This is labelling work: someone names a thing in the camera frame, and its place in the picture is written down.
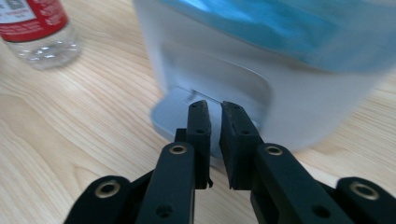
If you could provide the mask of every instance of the red bottle label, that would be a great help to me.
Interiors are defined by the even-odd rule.
[[[36,40],[64,28],[59,0],[0,0],[0,36],[10,42]]]

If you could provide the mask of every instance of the screw hole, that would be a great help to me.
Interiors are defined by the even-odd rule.
[[[362,198],[365,198],[367,200],[374,201],[379,198],[379,194],[375,189],[372,189],[371,187],[364,185],[362,183],[359,183],[359,182],[353,182],[350,185],[350,189],[357,195],[359,195]]]
[[[267,151],[268,154],[273,156],[280,156],[283,153],[282,149],[278,147],[268,147],[265,150]]]
[[[170,204],[162,204],[157,207],[156,214],[161,218],[170,217],[173,213],[173,208]]]
[[[98,198],[109,198],[117,194],[119,190],[120,184],[115,180],[110,180],[100,184],[95,190],[95,195]]]
[[[169,149],[172,154],[183,154],[187,151],[186,147],[183,146],[174,146]]]
[[[330,212],[327,208],[323,207],[322,205],[313,205],[311,207],[312,212],[317,215],[317,217],[328,218],[330,217]]]

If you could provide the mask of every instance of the plastic bottle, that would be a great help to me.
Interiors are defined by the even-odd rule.
[[[0,35],[13,53],[39,70],[70,63],[80,52],[59,0],[0,0]]]

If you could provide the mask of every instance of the wooden table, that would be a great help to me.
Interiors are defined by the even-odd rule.
[[[167,141],[150,109],[160,100],[133,6],[64,1],[83,51],[64,68],[36,71],[0,43],[0,223],[61,223],[95,179],[134,180],[155,167]],[[331,186],[343,176],[370,179],[396,195],[396,73],[339,128],[295,154]],[[246,191],[196,192],[196,223],[256,223]]]

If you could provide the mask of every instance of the wood grain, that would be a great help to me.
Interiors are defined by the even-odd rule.
[[[63,68],[36,71],[0,43],[0,223],[62,223],[96,178],[150,171],[167,142],[150,109],[162,97],[130,1],[64,1],[83,51]],[[357,175],[396,195],[396,73],[339,128],[296,153],[334,186]],[[195,223],[256,223],[248,192],[197,191]]]

